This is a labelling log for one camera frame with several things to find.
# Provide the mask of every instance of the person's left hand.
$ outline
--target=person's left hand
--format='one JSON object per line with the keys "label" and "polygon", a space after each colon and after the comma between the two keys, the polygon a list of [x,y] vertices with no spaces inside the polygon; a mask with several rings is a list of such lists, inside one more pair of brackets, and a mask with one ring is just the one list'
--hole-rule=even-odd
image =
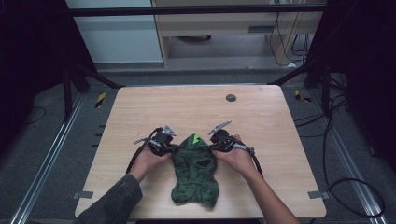
{"label": "person's left hand", "polygon": [[169,160],[170,158],[170,153],[159,157],[154,155],[149,147],[145,147],[134,161],[134,165],[132,166],[129,174],[133,175],[137,182],[140,183],[143,178],[154,169],[155,166]]}

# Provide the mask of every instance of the person's right hand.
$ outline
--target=person's right hand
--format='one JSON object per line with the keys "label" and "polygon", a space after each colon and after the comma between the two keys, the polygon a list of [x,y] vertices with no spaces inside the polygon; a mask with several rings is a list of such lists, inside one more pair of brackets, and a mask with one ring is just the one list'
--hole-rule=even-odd
{"label": "person's right hand", "polygon": [[[241,141],[241,137],[238,134],[233,137]],[[258,172],[250,154],[244,149],[234,147],[230,152],[213,150],[213,153],[216,158],[227,162],[227,164],[242,176],[246,176],[249,172]]]}

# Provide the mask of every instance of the wooden table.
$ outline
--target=wooden table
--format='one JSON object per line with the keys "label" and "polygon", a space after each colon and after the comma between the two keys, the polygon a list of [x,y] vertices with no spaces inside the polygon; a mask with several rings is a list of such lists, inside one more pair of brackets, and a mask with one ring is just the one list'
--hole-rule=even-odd
{"label": "wooden table", "polygon": [[[236,101],[226,96],[234,94]],[[79,199],[76,215],[96,202],[121,177],[137,150],[134,141],[155,128],[169,124],[180,144],[192,133],[208,144],[207,133],[217,124],[233,122],[225,130],[240,134],[255,147],[267,182],[297,217],[323,217],[321,199],[310,199],[308,191],[317,183],[294,127],[282,90],[278,86],[175,86],[120,89],[96,152],[85,191],[91,199]],[[171,191],[177,180],[173,163],[161,164],[141,183],[143,199],[131,219],[144,218],[249,218],[262,212],[240,174],[219,161],[215,178],[219,198],[213,209],[198,203],[175,205]]]}

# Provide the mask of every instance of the person's hand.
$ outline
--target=person's hand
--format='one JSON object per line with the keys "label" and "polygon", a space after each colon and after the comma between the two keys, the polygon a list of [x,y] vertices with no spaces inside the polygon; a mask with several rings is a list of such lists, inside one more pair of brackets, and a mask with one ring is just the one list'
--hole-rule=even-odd
{"label": "person's hand", "polygon": [[133,175],[137,182],[140,183],[143,178],[154,169],[155,166],[169,160],[169,158],[171,158],[170,153],[159,157],[154,155],[149,147],[145,147],[134,161],[134,165],[132,166],[129,174]]}
{"label": "person's hand", "polygon": [[[233,137],[241,141],[241,137],[238,134]],[[246,174],[252,171],[257,172],[250,155],[244,149],[234,147],[230,152],[213,150],[213,153],[219,160],[227,162],[242,176],[246,176]]]}

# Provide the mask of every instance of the green fabric tag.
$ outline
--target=green fabric tag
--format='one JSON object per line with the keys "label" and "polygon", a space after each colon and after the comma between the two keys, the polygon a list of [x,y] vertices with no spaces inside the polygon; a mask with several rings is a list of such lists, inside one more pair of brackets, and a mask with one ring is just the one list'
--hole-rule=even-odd
{"label": "green fabric tag", "polygon": [[177,178],[172,200],[214,207],[219,197],[219,185],[213,177],[217,168],[216,157],[198,134],[192,134],[180,146],[172,154]]}

